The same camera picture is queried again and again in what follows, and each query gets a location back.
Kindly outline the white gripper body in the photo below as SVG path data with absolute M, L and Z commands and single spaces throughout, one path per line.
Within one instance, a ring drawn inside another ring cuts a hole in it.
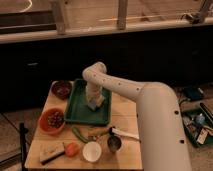
M 93 104 L 96 104 L 98 108 L 100 108 L 102 103 L 105 100 L 105 97 L 102 95 L 101 91 L 87 91 L 86 99 L 87 99 L 87 104 L 93 103 Z

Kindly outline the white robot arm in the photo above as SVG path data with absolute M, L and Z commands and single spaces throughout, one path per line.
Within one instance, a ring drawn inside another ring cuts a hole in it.
M 82 76 L 92 86 L 101 86 L 136 103 L 144 171 L 192 171 L 178 99 L 168 85 L 107 75 L 102 62 L 85 68 Z

